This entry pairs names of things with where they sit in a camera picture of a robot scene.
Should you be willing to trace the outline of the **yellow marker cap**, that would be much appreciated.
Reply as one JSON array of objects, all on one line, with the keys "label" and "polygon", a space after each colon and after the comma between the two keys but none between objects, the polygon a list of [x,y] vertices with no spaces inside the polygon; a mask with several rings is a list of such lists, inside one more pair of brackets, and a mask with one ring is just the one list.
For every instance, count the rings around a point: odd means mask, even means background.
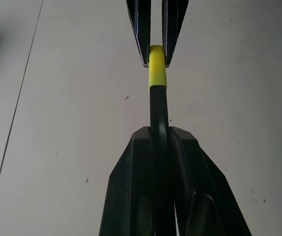
[{"label": "yellow marker cap", "polygon": [[149,53],[149,88],[167,87],[165,57],[162,45],[152,45]]}]

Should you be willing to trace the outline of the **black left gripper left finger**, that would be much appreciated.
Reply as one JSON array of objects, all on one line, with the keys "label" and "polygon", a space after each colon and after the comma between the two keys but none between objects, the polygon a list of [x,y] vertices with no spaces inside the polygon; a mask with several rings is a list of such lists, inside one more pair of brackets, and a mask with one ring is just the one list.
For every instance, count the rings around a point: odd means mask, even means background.
[{"label": "black left gripper left finger", "polygon": [[156,236],[156,157],[151,128],[135,131],[109,176],[98,236]]}]

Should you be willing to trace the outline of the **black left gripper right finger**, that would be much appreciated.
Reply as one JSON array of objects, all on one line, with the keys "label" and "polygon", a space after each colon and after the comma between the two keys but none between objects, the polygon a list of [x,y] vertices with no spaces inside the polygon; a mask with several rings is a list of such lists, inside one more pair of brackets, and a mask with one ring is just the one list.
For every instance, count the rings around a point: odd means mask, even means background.
[{"label": "black left gripper right finger", "polygon": [[170,128],[180,236],[251,236],[221,170],[188,131]]}]

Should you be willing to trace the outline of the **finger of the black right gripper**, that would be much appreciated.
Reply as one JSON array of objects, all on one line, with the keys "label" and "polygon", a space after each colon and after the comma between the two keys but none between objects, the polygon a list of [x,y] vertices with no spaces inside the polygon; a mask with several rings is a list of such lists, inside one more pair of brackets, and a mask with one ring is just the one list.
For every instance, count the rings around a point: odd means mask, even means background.
[{"label": "finger of the black right gripper", "polygon": [[162,44],[169,67],[185,18],[189,0],[162,0]]},{"label": "finger of the black right gripper", "polygon": [[126,0],[138,51],[144,67],[149,66],[151,0]]}]

